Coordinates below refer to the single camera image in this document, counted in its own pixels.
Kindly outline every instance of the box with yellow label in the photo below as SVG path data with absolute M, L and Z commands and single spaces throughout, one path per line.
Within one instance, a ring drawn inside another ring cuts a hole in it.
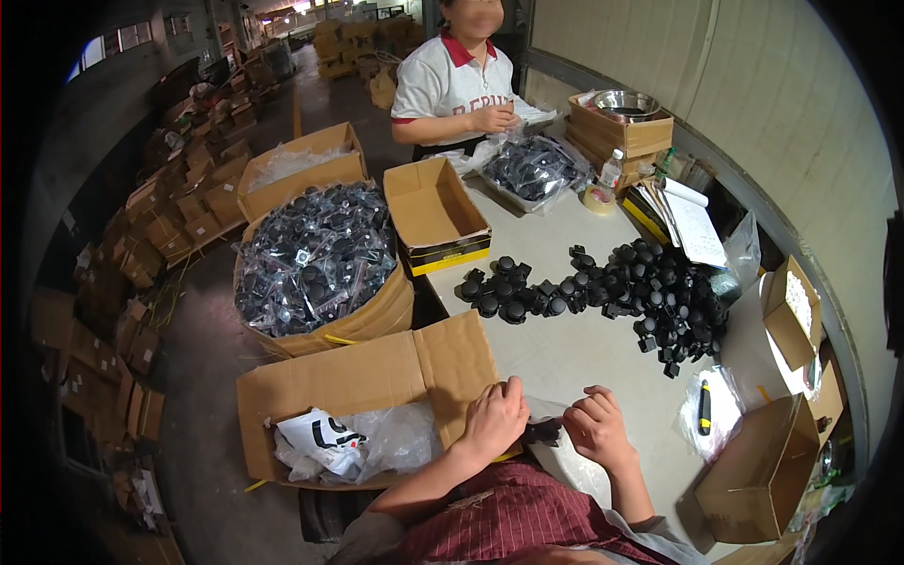
M 390 169 L 383 191 L 412 275 L 489 257 L 493 229 L 447 159 Z

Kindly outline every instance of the forearm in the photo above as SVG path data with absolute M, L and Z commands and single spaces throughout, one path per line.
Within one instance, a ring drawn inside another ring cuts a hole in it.
M 409 525 L 436 513 L 456 486 L 484 470 L 459 444 L 391 486 L 367 507 L 367 512 L 386 513 Z
M 640 470 L 640 458 L 634 454 L 631 459 L 618 469 L 607 469 L 612 487 L 612 509 L 629 525 L 649 520 L 656 514 Z
M 404 145 L 429 145 L 471 131 L 467 114 L 447 118 L 418 118 L 408 124 L 392 124 L 392 137 Z

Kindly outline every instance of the woman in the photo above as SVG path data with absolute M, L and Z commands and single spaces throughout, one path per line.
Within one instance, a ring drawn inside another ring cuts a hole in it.
M 588 397 L 561 422 L 578 453 L 606 469 L 612 510 L 526 458 L 491 465 L 521 436 L 529 415 L 521 379 L 512 377 L 471 402 L 465 433 L 448 451 L 349 525 L 329 565 L 708 563 L 655 515 L 612 391 L 584 392 Z
M 399 67 L 392 136 L 414 145 L 412 160 L 447 157 L 460 174 L 486 134 L 520 123 L 512 62 L 490 35 L 502 26 L 501 0 L 441 0 L 449 26 Z

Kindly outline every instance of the red collar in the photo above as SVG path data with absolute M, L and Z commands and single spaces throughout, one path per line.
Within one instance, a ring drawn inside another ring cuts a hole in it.
M 467 52 L 465 46 L 456 38 L 452 37 L 452 33 L 449 32 L 448 27 L 443 27 L 439 32 L 439 36 L 443 40 L 443 45 L 446 45 L 446 51 L 449 52 L 449 57 L 452 58 L 452 62 L 455 64 L 456 68 L 467 65 L 474 60 L 474 55 Z M 486 54 L 494 59 L 498 59 L 498 57 L 496 57 L 496 48 L 490 40 L 486 40 Z

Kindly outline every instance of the white polo shirt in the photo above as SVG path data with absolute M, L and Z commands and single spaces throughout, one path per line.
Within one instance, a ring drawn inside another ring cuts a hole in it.
M 486 65 L 481 68 L 477 59 L 444 27 L 438 37 L 421 45 L 399 67 L 399 87 L 391 113 L 393 123 L 446 118 L 515 100 L 512 62 L 489 40 L 486 41 L 486 54 Z M 455 144 L 481 135 L 480 132 L 465 132 L 432 145 Z M 459 149 L 442 156 L 448 157 L 462 173 L 461 169 L 467 167 L 460 162 L 468 160 L 464 153 Z

